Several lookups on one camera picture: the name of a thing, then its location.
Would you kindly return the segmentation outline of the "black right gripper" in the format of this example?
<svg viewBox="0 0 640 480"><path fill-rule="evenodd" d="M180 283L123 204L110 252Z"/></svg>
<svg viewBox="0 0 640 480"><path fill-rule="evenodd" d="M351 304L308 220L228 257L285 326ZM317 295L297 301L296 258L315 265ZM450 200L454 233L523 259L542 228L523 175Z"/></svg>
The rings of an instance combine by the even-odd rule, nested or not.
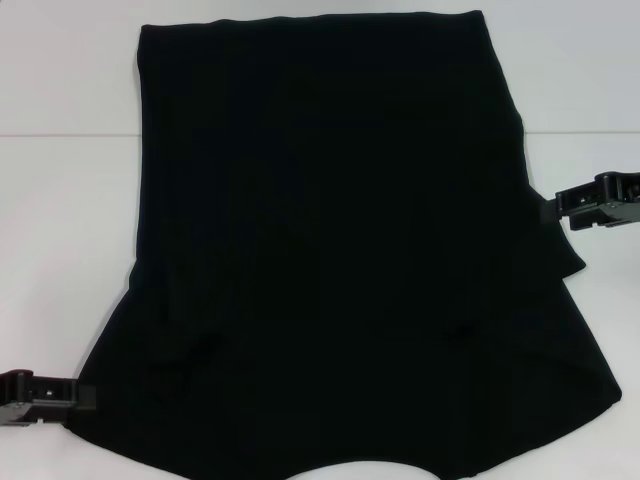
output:
<svg viewBox="0 0 640 480"><path fill-rule="evenodd" d="M559 191L540 208L542 221L569 218L571 230L639 221L639 173L605 172L595 182Z"/></svg>

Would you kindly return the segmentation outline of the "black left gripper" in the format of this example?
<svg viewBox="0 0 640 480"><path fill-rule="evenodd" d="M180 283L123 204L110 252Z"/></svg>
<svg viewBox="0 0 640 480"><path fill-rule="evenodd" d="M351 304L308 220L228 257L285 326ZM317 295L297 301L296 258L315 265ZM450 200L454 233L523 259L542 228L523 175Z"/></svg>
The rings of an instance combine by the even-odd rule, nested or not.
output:
<svg viewBox="0 0 640 480"><path fill-rule="evenodd" d="M95 388L77 379L34 376L11 370L0 375L1 425L64 424L68 409L95 408Z"/></svg>

